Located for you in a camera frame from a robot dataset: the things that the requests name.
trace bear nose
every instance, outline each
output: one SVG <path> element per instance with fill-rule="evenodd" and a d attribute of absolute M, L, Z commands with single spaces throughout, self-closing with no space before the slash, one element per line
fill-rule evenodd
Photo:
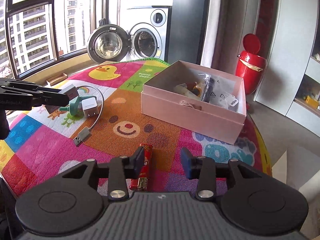
<path fill-rule="evenodd" d="M 131 128 L 133 127 L 133 125 L 130 124 L 130 123 L 127 123 L 124 127 L 125 127 L 125 128 L 128 128 L 128 129 L 131 129 Z"/>

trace red trash can lid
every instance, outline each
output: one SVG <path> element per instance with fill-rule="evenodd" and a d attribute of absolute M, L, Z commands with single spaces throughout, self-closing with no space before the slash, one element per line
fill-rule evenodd
<path fill-rule="evenodd" d="M 252 34 L 248 33 L 246 36 L 243 37 L 243 47 L 247 52 L 250 52 L 252 54 L 258 54 L 260 50 L 260 40 L 259 38 Z"/>

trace green plastic object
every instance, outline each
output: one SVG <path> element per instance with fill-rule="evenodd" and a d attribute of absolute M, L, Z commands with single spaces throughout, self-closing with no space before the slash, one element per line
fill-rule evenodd
<path fill-rule="evenodd" d="M 70 112 L 70 114 L 72 116 L 75 116 L 78 114 L 78 106 L 79 106 L 79 103 L 84 100 L 84 99 L 87 99 L 87 98 L 95 98 L 97 100 L 97 97 L 96 96 L 77 96 L 76 98 L 72 99 L 70 102 L 69 102 L 69 106 L 66 106 L 66 107 L 60 107 L 59 110 L 60 111 L 68 111 Z"/>

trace gray floor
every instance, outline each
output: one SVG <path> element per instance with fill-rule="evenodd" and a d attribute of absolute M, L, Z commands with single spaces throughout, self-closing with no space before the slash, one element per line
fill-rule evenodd
<path fill-rule="evenodd" d="M 256 123 L 270 154 L 272 164 L 284 154 L 290 145 L 299 145 L 320 156 L 320 137 L 278 112 L 247 98 Z"/>

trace red trash can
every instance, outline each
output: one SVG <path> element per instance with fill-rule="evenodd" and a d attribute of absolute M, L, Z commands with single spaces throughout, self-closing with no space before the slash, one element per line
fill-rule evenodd
<path fill-rule="evenodd" d="M 238 55 L 236 76 L 243 78 L 245 94 L 249 95 L 257 89 L 267 60 L 257 55 L 260 41 L 256 35 L 249 33 L 244 36 L 243 46 L 245 50 Z"/>

